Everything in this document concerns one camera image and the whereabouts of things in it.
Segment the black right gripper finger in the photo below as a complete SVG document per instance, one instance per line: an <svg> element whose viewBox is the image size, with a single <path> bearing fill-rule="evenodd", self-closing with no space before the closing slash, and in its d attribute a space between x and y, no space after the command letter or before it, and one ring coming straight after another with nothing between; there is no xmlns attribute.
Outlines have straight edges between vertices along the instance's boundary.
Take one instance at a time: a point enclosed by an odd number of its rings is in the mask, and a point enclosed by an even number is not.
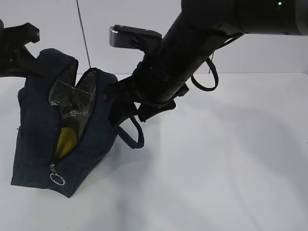
<svg viewBox="0 0 308 231"><path fill-rule="evenodd" d="M108 118L112 127L117 127L126 119L137 115L133 93L131 77L106 86L105 96L110 105Z"/></svg>
<svg viewBox="0 0 308 231"><path fill-rule="evenodd" d="M138 116L140 121L147 121L148 119L152 118L153 116L155 116L159 113L169 111L169 110L173 110L175 108L176 108L175 101L171 101L161 108L146 105L146 104L142 103L137 110L137 112L138 112L137 116Z"/></svg>

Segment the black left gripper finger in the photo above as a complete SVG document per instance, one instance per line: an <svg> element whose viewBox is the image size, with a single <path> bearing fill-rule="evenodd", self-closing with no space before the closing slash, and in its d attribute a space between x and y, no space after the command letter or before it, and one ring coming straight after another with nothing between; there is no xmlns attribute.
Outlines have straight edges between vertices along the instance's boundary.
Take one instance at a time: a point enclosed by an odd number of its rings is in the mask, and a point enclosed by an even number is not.
<svg viewBox="0 0 308 231"><path fill-rule="evenodd" d="M45 64L36 59L25 46L21 46L16 54L17 63L22 69L41 77L47 77Z"/></svg>
<svg viewBox="0 0 308 231"><path fill-rule="evenodd" d="M30 42L39 42L39 29L31 23L2 29L3 47L21 47Z"/></svg>

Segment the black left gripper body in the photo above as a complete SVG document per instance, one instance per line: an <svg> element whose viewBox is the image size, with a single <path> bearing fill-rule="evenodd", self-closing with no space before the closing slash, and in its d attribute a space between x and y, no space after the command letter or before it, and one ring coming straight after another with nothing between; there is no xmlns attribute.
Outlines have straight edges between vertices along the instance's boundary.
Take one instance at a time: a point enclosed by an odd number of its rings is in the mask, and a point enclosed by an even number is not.
<svg viewBox="0 0 308 231"><path fill-rule="evenodd" d="M2 46L3 21L0 22L0 76L26 77L29 72L22 69L17 63L17 51L20 47Z"/></svg>

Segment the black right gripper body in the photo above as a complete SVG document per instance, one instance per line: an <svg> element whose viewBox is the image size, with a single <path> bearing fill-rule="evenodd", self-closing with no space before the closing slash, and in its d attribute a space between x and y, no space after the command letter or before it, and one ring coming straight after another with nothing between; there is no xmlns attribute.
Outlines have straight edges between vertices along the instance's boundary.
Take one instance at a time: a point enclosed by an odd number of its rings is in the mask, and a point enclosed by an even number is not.
<svg viewBox="0 0 308 231"><path fill-rule="evenodd" d="M189 57L145 55L132 77L141 101L162 108L189 91Z"/></svg>

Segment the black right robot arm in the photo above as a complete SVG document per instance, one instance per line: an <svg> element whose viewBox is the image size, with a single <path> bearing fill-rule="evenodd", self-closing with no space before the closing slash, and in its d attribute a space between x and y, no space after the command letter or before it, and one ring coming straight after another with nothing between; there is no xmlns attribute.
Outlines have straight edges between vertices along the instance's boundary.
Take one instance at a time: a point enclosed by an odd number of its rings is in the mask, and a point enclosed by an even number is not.
<svg viewBox="0 0 308 231"><path fill-rule="evenodd" d="M111 84L105 95L110 123L132 116L140 121L175 108L188 92L186 81L204 63L216 74L210 55L245 34L305 36L305 0L184 0L165 36L141 28L115 25L110 44L144 52L130 77Z"/></svg>

